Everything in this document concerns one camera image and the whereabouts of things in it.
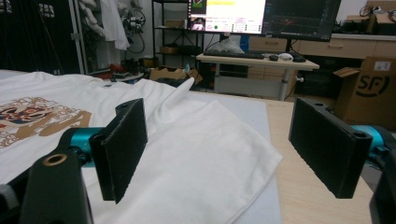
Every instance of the computer mouse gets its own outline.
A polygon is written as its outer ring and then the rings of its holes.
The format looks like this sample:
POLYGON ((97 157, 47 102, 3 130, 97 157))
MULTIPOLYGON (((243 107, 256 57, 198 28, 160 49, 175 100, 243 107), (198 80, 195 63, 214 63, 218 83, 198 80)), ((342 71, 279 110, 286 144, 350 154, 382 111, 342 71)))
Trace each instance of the computer mouse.
POLYGON ((279 57, 277 57, 277 55, 273 54, 273 55, 270 55, 270 56, 268 57, 268 59, 269 59, 270 61, 276 62, 276 61, 279 59, 279 57))
POLYGON ((303 58, 303 57, 297 56, 297 57, 294 57, 294 58, 293 58, 293 62, 294 62, 294 63, 305 63, 305 62, 306 62, 306 59, 303 58))
POLYGON ((293 56, 291 56, 291 54, 289 53, 281 53, 277 55, 280 59, 282 59, 283 61, 290 61, 293 60, 293 56))

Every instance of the cartoon print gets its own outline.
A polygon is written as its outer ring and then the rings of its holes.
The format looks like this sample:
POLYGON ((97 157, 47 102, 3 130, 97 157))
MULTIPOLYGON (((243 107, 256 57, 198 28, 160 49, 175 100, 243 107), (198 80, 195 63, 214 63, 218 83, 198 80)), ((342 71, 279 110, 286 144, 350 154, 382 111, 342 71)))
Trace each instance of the cartoon print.
POLYGON ((0 148, 38 134, 49 136, 68 127, 88 127, 91 113, 43 98, 25 97, 0 105, 0 148))

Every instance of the white cloth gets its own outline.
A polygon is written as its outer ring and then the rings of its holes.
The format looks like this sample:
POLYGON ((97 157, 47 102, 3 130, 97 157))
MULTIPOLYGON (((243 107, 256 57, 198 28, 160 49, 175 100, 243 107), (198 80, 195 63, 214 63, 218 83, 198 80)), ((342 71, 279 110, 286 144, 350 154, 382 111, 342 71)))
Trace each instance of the white cloth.
MULTIPOLYGON (((90 126, 105 127, 115 106, 144 98, 148 144, 120 203, 104 202, 95 170, 82 169, 95 223, 232 223, 282 157, 218 102, 186 99, 192 82, 177 89, 145 79, 104 87, 108 83, 87 76, 32 73, 0 80, 0 105, 42 97, 89 111, 90 126)), ((35 135, 0 148, 0 184, 54 149, 61 135, 35 135)))
POLYGON ((100 6, 106 40, 114 40, 116 49, 127 50, 130 45, 118 11, 118 0, 100 0, 100 6))

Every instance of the computer monitor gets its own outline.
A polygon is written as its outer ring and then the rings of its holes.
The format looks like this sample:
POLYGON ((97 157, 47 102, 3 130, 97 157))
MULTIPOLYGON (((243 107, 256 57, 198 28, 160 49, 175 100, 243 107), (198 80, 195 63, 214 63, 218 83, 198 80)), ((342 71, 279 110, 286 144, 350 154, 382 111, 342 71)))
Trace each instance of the computer monitor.
POLYGON ((341 0, 266 0, 266 36, 329 42, 341 0))
POLYGON ((189 0, 188 29, 220 35, 262 35, 265 0, 189 0))

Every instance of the box on shelf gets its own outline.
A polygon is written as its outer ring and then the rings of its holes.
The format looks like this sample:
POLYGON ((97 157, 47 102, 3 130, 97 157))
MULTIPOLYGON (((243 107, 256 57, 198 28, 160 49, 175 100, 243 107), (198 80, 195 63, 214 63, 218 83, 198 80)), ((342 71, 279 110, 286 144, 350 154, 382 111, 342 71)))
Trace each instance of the box on shelf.
POLYGON ((376 14, 376 26, 379 35, 396 35, 396 22, 387 14, 376 14))
POLYGON ((165 26, 169 28, 184 28, 184 21, 183 20, 166 20, 165 26))
POLYGON ((160 66, 151 69, 149 79, 157 80, 162 77, 173 78, 173 79, 185 79, 193 77, 195 79, 195 84, 200 82, 203 78, 199 74, 198 70, 192 68, 188 73, 185 73, 183 68, 160 66))
POLYGON ((149 79, 157 80, 160 77, 169 77, 174 79, 186 78, 182 68, 160 66, 151 70, 149 79))
POLYGON ((178 48, 174 47, 160 47, 160 53, 169 53, 169 54, 177 54, 178 53, 178 48))
POLYGON ((396 131, 396 58, 367 57, 361 68, 334 72, 343 79, 334 115, 348 124, 396 131))

